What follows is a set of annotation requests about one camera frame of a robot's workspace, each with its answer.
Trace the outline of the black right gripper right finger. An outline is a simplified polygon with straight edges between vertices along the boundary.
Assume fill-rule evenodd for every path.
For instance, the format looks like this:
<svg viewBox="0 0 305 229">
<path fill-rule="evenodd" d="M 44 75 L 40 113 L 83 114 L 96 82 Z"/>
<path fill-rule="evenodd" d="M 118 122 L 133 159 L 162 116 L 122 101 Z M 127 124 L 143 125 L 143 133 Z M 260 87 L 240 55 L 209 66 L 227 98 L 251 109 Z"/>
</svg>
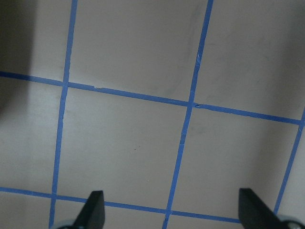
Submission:
<svg viewBox="0 0 305 229">
<path fill-rule="evenodd" d="M 289 228 L 250 188 L 239 189 L 238 218 L 244 229 Z"/>
</svg>

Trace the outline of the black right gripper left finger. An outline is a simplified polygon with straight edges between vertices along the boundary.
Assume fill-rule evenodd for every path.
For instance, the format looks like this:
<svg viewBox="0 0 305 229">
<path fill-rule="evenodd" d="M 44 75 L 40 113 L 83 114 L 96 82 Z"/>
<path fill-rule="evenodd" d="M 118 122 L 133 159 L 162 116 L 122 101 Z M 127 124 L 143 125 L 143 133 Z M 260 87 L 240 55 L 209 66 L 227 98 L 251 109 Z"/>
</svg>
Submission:
<svg viewBox="0 0 305 229">
<path fill-rule="evenodd" d="M 93 191 L 73 222 L 72 229 L 102 229 L 105 223 L 103 191 Z"/>
</svg>

